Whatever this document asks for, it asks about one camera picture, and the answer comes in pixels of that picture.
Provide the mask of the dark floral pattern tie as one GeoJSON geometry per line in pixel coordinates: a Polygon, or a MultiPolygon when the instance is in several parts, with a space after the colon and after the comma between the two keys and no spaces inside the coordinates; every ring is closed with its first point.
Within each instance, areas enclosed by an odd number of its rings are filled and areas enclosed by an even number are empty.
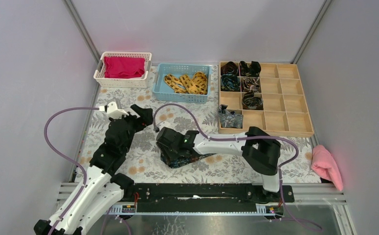
{"type": "Polygon", "coordinates": [[[189,157],[178,157],[177,159],[172,159],[170,157],[167,157],[165,154],[160,155],[160,159],[169,167],[169,168],[180,168],[182,166],[200,161],[202,159],[205,159],[207,157],[210,157],[214,154],[205,154],[205,155],[199,155],[194,154],[189,157]]]}

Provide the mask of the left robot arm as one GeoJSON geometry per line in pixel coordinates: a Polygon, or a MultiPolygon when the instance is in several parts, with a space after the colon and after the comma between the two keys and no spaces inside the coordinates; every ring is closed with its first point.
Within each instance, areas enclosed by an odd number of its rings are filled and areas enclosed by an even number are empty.
{"type": "Polygon", "coordinates": [[[113,204],[133,197],[134,181],[118,169],[126,160],[134,135],[153,124],[153,110],[136,104],[130,108],[127,112],[114,101],[98,108],[110,120],[104,141],[89,166],[79,166],[82,183],[49,219],[35,224],[35,234],[85,235],[113,204]]]}

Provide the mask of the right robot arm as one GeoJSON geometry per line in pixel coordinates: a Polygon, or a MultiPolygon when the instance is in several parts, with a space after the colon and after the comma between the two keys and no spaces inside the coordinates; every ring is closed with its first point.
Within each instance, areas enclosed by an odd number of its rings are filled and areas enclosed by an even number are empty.
{"type": "Polygon", "coordinates": [[[282,190],[279,183],[278,161],[281,144],[258,127],[238,134],[212,134],[205,137],[200,131],[182,134],[163,127],[157,137],[161,160],[170,168],[179,168],[216,154],[243,157],[250,167],[261,174],[263,197],[276,201],[282,190]]]}

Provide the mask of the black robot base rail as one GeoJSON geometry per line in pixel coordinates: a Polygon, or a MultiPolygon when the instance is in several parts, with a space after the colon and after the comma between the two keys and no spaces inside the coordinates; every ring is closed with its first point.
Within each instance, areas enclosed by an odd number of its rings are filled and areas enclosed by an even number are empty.
{"type": "Polygon", "coordinates": [[[281,192],[253,184],[147,184],[132,186],[111,213],[133,214],[258,214],[271,215],[283,203],[295,202],[291,186],[281,192]]]}

